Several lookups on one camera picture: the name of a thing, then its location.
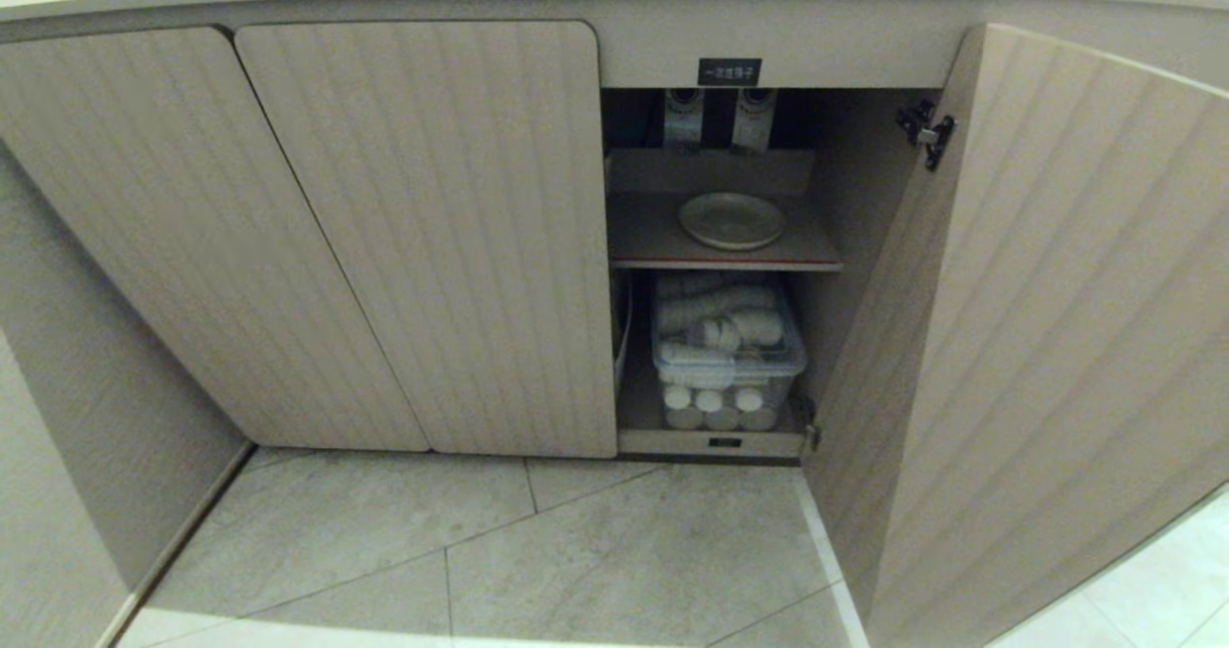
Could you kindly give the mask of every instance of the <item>plastic storage box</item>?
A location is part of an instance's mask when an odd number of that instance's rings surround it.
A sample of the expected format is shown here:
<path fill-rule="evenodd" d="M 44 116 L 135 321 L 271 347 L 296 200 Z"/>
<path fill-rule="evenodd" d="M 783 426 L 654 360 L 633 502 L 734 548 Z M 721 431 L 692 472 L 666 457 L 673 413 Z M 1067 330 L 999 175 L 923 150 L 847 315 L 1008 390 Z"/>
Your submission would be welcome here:
<path fill-rule="evenodd" d="M 771 430 L 806 366 L 784 290 L 762 273 L 659 275 L 651 338 L 672 429 Z"/>

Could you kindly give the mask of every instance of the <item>white plate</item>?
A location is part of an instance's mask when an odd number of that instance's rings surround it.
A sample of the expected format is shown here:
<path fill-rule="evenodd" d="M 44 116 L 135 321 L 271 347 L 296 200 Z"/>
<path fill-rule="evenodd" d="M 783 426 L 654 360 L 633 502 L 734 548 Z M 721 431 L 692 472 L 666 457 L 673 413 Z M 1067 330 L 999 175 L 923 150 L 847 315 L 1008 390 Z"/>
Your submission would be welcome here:
<path fill-rule="evenodd" d="M 688 199 L 678 223 L 703 245 L 735 252 L 763 247 L 785 232 L 785 214 L 775 204 L 732 192 Z"/>

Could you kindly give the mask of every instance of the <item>shelf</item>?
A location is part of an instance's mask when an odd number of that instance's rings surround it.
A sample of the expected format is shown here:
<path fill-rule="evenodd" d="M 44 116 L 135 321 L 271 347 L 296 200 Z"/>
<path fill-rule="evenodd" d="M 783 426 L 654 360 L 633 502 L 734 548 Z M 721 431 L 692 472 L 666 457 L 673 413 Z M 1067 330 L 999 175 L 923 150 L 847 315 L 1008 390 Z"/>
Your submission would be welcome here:
<path fill-rule="evenodd" d="M 730 446 L 714 445 L 713 440 Z M 803 440 L 803 425 L 790 411 L 789 402 L 782 406 L 780 421 L 772 432 L 666 429 L 649 338 L 643 331 L 632 336 L 618 396 L 619 454 L 798 459 Z"/>
<path fill-rule="evenodd" d="M 692 240 L 678 224 L 691 194 L 614 192 L 606 198 L 611 267 L 623 269 L 771 269 L 839 272 L 841 258 L 803 197 L 771 197 L 785 211 L 785 234 L 750 252 L 724 252 Z"/>

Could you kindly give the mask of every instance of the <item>small label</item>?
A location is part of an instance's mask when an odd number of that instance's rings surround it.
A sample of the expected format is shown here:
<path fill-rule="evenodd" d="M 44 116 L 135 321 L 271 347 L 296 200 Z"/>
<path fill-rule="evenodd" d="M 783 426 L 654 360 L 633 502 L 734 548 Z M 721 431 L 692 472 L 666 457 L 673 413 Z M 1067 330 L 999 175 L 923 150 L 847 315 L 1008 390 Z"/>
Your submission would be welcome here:
<path fill-rule="evenodd" d="M 697 86 L 760 86 L 763 58 L 701 58 Z"/>

